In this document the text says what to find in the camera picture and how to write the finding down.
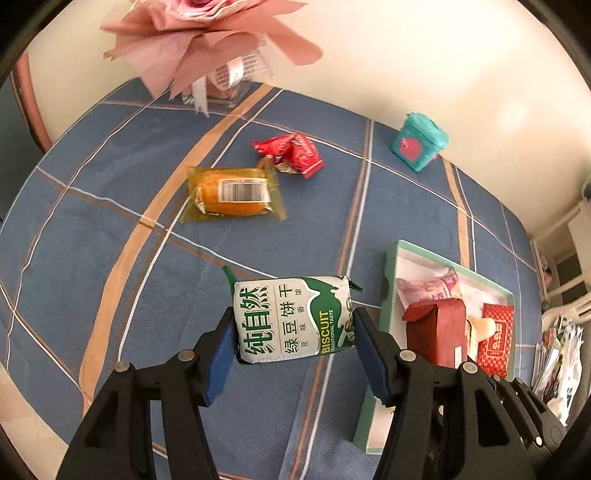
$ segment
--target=green and white snack wrapper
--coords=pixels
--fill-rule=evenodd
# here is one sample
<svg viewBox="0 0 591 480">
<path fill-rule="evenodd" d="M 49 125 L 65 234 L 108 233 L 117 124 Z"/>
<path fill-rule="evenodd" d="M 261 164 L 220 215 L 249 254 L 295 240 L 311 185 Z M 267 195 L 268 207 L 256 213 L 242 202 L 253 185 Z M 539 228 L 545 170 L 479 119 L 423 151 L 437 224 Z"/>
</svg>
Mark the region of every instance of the green and white snack wrapper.
<svg viewBox="0 0 591 480">
<path fill-rule="evenodd" d="M 232 284 L 235 277 L 226 267 L 225 271 Z M 352 347 L 355 331 L 349 286 L 359 289 L 341 276 L 233 283 L 242 360 L 277 362 Z"/>
</svg>

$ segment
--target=white ribbon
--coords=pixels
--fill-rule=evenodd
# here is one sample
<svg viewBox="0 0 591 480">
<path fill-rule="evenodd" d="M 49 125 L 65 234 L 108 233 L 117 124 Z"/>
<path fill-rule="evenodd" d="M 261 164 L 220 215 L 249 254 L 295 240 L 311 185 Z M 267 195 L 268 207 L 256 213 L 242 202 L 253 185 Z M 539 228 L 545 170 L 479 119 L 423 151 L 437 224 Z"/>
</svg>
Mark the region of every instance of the white ribbon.
<svg viewBox="0 0 591 480">
<path fill-rule="evenodd" d="M 209 117 L 209 107 L 207 104 L 207 79 L 214 85 L 218 90 L 228 90 L 238 85 L 244 78 L 244 59 L 243 57 L 237 57 L 228 63 L 226 63 L 228 70 L 228 82 L 223 84 L 218 82 L 216 72 L 211 72 L 206 77 L 201 77 L 191 85 L 191 91 L 193 93 L 193 102 L 195 105 L 195 113 L 199 113 L 199 110 L 203 112 L 206 117 Z"/>
</svg>

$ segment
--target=red snack package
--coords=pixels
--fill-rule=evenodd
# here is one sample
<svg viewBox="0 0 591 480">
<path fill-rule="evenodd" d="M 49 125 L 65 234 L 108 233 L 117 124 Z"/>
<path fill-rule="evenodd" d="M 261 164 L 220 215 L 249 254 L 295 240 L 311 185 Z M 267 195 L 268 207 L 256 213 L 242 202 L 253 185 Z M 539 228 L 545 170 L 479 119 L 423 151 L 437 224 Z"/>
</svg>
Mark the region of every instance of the red snack package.
<svg viewBox="0 0 591 480">
<path fill-rule="evenodd" d="M 507 377 L 514 316 L 512 306 L 485 303 L 482 307 L 482 317 L 492 318 L 496 327 L 492 337 L 478 344 L 478 366 L 489 376 Z"/>
<path fill-rule="evenodd" d="M 460 299 L 424 300 L 404 312 L 407 348 L 432 365 L 457 368 L 467 360 L 466 306 Z"/>
<path fill-rule="evenodd" d="M 301 173 L 309 179 L 324 166 L 314 143 L 301 133 L 282 135 L 252 146 L 262 155 L 271 155 L 275 168 L 285 173 Z"/>
<path fill-rule="evenodd" d="M 291 140 L 295 134 L 280 135 L 279 137 L 270 138 L 264 142 L 253 142 L 252 146 L 264 156 L 270 155 L 275 159 L 275 162 L 280 162 L 283 155 L 291 148 Z"/>
</svg>

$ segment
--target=red box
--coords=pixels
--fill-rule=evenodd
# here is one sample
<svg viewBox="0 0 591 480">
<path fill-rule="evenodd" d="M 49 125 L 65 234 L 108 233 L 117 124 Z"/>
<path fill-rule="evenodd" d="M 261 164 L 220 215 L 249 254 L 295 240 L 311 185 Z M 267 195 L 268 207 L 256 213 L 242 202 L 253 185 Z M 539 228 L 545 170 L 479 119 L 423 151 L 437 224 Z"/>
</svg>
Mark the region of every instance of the red box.
<svg viewBox="0 0 591 480">
<path fill-rule="evenodd" d="M 460 299 L 413 303 L 402 319 L 407 348 L 429 363 L 457 368 L 467 360 L 466 306 Z"/>
</svg>

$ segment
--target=blue plaid tablecloth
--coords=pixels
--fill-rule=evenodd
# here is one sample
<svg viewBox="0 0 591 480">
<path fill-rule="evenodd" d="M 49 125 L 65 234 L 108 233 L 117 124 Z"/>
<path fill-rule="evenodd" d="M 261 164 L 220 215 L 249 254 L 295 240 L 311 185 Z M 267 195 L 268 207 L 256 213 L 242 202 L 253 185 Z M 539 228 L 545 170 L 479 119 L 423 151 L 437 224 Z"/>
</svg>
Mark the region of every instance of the blue plaid tablecloth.
<svg viewBox="0 0 591 480">
<path fill-rule="evenodd" d="M 141 368 L 191 348 L 230 305 L 224 264 L 239 279 L 349 274 L 365 288 L 353 300 L 377 316 L 384 253 L 399 239 L 513 292 L 515 375 L 530 381 L 540 301 L 515 215 L 446 160 L 410 170 L 389 150 L 392 128 L 286 90 L 256 84 L 249 95 L 245 111 L 205 118 L 132 80 L 25 183 L 0 231 L 0 358 L 43 420 L 69 442 L 118 358 Z M 309 180 L 280 175 L 287 220 L 178 221 L 187 192 L 171 179 L 196 144 L 200 166 L 254 166 L 252 141 L 291 131 L 311 137 L 326 166 Z M 236 365 L 202 411 L 220 477 L 370 478 L 378 457 L 351 443 L 366 386 L 353 349 Z M 153 406 L 158 474 L 169 478 Z"/>
</svg>

